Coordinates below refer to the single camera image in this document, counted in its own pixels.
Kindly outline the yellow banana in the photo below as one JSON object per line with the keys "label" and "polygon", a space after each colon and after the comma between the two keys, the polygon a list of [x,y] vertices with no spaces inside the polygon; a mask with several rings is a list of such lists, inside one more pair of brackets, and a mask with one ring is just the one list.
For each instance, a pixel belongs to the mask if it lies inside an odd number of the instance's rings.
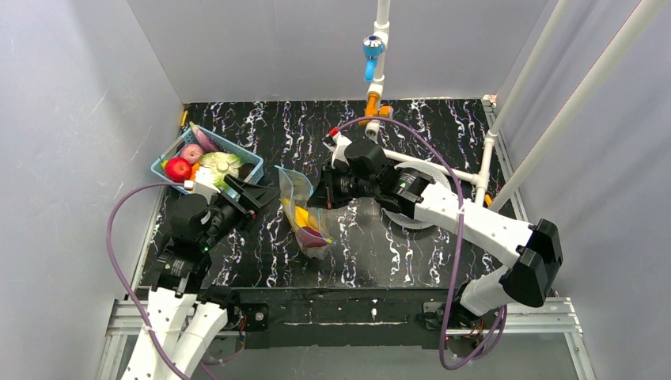
{"label": "yellow banana", "polygon": [[290,214],[290,222],[297,228],[308,226],[315,229],[317,227],[316,219],[305,208],[296,206],[287,198],[282,198],[281,202],[283,210],[288,211]]}

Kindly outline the clear zip top bag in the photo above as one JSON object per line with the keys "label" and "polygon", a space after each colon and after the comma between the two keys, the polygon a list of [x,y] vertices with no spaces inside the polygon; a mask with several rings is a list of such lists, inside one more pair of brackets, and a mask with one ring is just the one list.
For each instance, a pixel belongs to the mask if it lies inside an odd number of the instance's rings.
{"label": "clear zip top bag", "polygon": [[301,252],[310,259],[323,260],[333,243],[328,235],[320,209],[309,207],[313,185],[303,173],[277,165],[279,172],[279,200],[283,213],[291,225]]}

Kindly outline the purple sweet potato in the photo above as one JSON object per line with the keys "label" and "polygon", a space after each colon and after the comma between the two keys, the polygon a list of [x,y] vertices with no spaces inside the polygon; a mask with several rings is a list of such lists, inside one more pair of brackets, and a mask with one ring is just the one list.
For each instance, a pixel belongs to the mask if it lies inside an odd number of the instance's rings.
{"label": "purple sweet potato", "polygon": [[295,236],[302,249],[321,248],[332,243],[331,238],[325,237],[308,226],[299,228]]}

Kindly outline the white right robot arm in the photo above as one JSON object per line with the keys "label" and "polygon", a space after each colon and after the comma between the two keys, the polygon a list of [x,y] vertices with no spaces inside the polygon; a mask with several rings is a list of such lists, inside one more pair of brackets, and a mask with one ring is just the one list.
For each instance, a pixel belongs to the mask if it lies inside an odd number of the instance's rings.
{"label": "white right robot arm", "polygon": [[468,280],[453,296],[450,312],[474,319],[517,302],[541,307],[563,262],[556,225],[508,218],[459,200],[445,175],[424,161],[395,163],[369,139],[327,137],[332,158],[321,169],[309,207],[336,209],[371,198],[394,223],[413,230],[437,226],[484,249],[501,268]]}

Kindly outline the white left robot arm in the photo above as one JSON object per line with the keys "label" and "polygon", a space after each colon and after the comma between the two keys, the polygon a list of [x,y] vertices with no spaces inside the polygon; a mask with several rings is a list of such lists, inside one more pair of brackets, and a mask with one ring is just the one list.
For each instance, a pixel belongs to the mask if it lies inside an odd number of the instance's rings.
{"label": "white left robot arm", "polygon": [[219,332],[232,329],[245,338],[248,317],[238,291],[202,287],[212,260],[210,251],[235,228],[252,224],[280,191],[236,177],[225,182],[234,191],[181,196],[172,208],[170,230],[161,243],[148,300],[130,291],[142,319],[124,379],[189,379]]}

